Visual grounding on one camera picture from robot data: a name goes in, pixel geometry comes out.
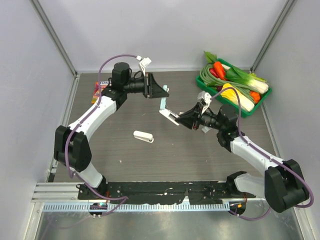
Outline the blue white stapler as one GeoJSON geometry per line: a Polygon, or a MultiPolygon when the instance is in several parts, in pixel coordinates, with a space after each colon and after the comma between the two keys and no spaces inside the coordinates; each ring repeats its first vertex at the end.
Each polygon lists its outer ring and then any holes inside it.
{"type": "Polygon", "coordinates": [[[176,121],[179,118],[179,115],[171,111],[167,108],[167,97],[162,97],[160,100],[160,107],[159,107],[159,113],[164,116],[166,119],[171,121],[176,126],[179,126],[180,124],[176,121]]]}

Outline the staple box tray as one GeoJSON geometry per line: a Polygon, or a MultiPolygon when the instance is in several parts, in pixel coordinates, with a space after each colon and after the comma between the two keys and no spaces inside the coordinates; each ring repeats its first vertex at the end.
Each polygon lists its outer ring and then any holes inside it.
{"type": "Polygon", "coordinates": [[[210,131],[211,130],[211,128],[210,127],[207,127],[207,126],[205,126],[205,127],[203,127],[202,129],[201,129],[201,131],[203,132],[203,133],[207,133],[208,131],[210,131]]]}

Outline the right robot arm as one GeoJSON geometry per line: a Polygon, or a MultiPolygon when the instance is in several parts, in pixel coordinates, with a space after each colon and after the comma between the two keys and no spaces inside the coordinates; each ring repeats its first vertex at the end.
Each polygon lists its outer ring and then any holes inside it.
{"type": "Polygon", "coordinates": [[[262,177],[255,177],[246,172],[235,173],[233,180],[225,186],[230,197],[249,193],[264,198],[278,213],[292,207],[313,205],[313,192],[305,182],[298,162],[273,156],[245,136],[238,128],[238,116],[233,107],[222,105],[218,113],[213,113],[198,102],[180,114],[176,121],[191,130],[200,126],[216,129],[217,140],[223,148],[246,160],[262,174],[262,177]]]}

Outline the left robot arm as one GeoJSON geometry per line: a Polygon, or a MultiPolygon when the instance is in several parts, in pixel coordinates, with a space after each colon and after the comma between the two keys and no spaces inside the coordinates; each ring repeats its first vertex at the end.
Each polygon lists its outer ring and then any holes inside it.
{"type": "Polygon", "coordinates": [[[139,61],[141,76],[132,75],[128,63],[114,65],[107,86],[98,100],[69,126],[60,125],[55,131],[53,157],[66,166],[70,175],[77,175],[89,188],[89,194],[100,200],[107,196],[108,183],[92,164],[89,140],[99,126],[127,100],[128,94],[141,93],[147,99],[166,98],[169,93],[146,72],[151,63],[148,57],[139,61]]]}

